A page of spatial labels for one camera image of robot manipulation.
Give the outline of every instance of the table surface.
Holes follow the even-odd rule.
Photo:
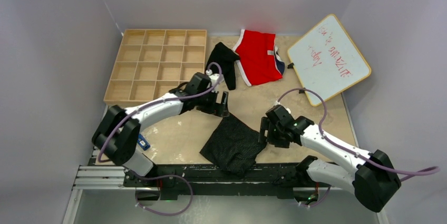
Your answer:
[[[278,46],[279,56],[286,63],[290,63],[287,50],[299,36],[277,36],[275,43]],[[223,42],[232,48],[238,36],[212,36],[207,40],[207,58],[218,42]],[[229,91],[229,111],[252,129],[259,131],[260,121],[265,112],[287,90],[301,87],[297,75],[293,70],[286,70],[283,79],[248,87],[240,77],[236,67],[236,89]],[[228,91],[225,82],[219,85],[220,94]],[[289,93],[281,104],[291,109],[296,118],[303,115],[317,123],[323,115],[323,106],[313,107],[306,95]],[[349,122],[348,114],[341,94],[327,101],[328,116],[323,128],[328,133],[355,145],[354,135]],[[197,164],[210,163],[199,151],[207,142],[214,129],[222,118],[201,113],[197,110],[186,112],[179,116],[167,118],[145,129],[142,135],[150,143],[151,148],[144,154],[157,164]],[[257,156],[257,163],[299,162],[308,155],[314,155],[324,161],[328,158],[311,149],[290,144],[289,149],[267,147]]]

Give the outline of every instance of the black sock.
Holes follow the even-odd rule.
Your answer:
[[[240,60],[239,55],[219,42],[212,50],[206,68],[211,62],[219,64],[228,89],[234,90],[236,89],[235,61],[237,60]],[[211,66],[211,70],[213,73],[219,73],[216,66]]]
[[[266,143],[259,143],[258,139],[258,132],[230,113],[222,119],[200,154],[222,171],[243,176],[266,147]]]

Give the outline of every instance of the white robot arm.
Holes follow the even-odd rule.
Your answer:
[[[279,148],[288,148],[293,142],[323,154],[335,164],[308,156],[296,167],[297,179],[342,188],[354,194],[366,208],[379,212],[400,188],[401,182],[396,173],[378,169],[358,156],[369,156],[370,160],[393,169],[388,156],[380,150],[371,153],[349,145],[327,132],[324,134],[336,144],[355,151],[355,154],[329,143],[313,121],[303,116],[294,119],[290,110],[280,104],[268,110],[266,117],[263,117],[259,141]]]
[[[112,106],[95,132],[93,144],[102,148],[109,138],[104,153],[114,164],[133,170],[142,177],[155,177],[156,174],[151,174],[151,171],[156,170],[156,165],[137,148],[138,134],[163,119],[194,108],[216,116],[228,116],[227,92],[223,93],[220,103],[216,102],[216,88],[205,95],[197,95],[211,85],[218,84],[218,80],[219,75],[213,75],[209,71],[206,75],[196,73],[183,89],[180,85],[170,90],[161,98],[151,101],[152,105],[144,104],[127,109]],[[354,150],[356,154],[341,150],[322,137],[313,121],[303,116],[294,119],[289,110],[279,104],[267,111],[266,116],[261,121],[260,142],[268,142],[280,148],[288,148],[294,142],[327,156],[337,164],[308,156],[296,167],[297,179],[342,188],[353,193],[364,206],[376,212],[383,208],[400,187],[400,180],[395,173],[377,169],[357,157],[359,154],[370,156],[374,162],[392,168],[385,153],[379,150],[370,153],[325,132],[333,141]],[[126,117],[129,118],[121,130],[110,136],[112,130]]]

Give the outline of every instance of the wooden compartment organizer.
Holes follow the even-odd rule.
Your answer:
[[[126,30],[104,102],[135,106],[205,70],[206,30]]]

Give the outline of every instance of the whiteboard wooden frame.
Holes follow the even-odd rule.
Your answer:
[[[344,89],[340,90],[339,92],[337,92],[337,93],[331,95],[330,97],[324,99],[324,101],[327,101],[327,100],[329,100],[329,99],[335,97],[336,95],[342,93],[343,91],[349,89],[351,86],[357,84],[358,82],[364,80],[365,78],[367,78],[368,76],[371,75],[371,67],[370,67],[370,65],[368,64],[368,62],[367,62],[367,61],[365,60],[365,58],[363,57],[363,54],[360,52],[360,50],[358,50],[357,46],[355,45],[355,43],[353,42],[353,40],[352,40],[351,37],[349,36],[349,34],[348,34],[348,32],[346,31],[345,27],[343,27],[343,25],[341,24],[340,20],[338,20],[337,16],[335,16],[334,14],[329,14],[329,15],[327,15],[324,19],[322,19],[320,22],[318,22],[318,24],[316,24],[314,27],[312,27],[312,29],[310,29],[306,34],[304,34],[302,37],[300,37],[300,38],[299,38],[299,39],[298,39],[298,40],[297,40],[297,41],[296,41],[296,42],[295,42],[295,43],[294,43],[294,44],[287,50],[287,56],[289,57],[289,60],[290,60],[291,62],[293,62],[292,59],[291,59],[291,57],[290,57],[290,52],[289,52],[290,49],[291,49],[292,47],[294,47],[298,42],[300,42],[304,37],[306,37],[307,34],[311,33],[315,28],[317,28],[323,21],[325,21],[327,18],[329,18],[329,17],[331,17],[331,16],[334,17],[334,18],[337,20],[337,23],[338,23],[339,26],[342,28],[343,32],[346,34],[347,38],[349,39],[349,41],[351,42],[351,44],[353,45],[353,47],[357,50],[358,54],[359,54],[360,57],[362,58],[362,60],[363,60],[363,62],[365,63],[365,65],[368,67],[368,74],[365,75],[363,78],[357,80],[357,81],[354,82],[353,84],[351,84],[351,85],[345,87]],[[303,81],[301,80],[301,77],[299,76],[298,71],[296,70],[295,67],[293,67],[293,69],[294,69],[296,75],[298,76],[298,79],[299,79],[299,82],[301,83],[301,86],[302,86],[303,88],[305,88],[306,86],[304,85]],[[321,102],[316,103],[316,104],[313,103],[312,100],[311,100],[311,98],[310,98],[310,95],[311,95],[311,94],[309,94],[308,92],[305,92],[305,93],[306,93],[307,99],[309,100],[309,103],[310,103],[312,106],[319,106],[319,105],[321,104]]]

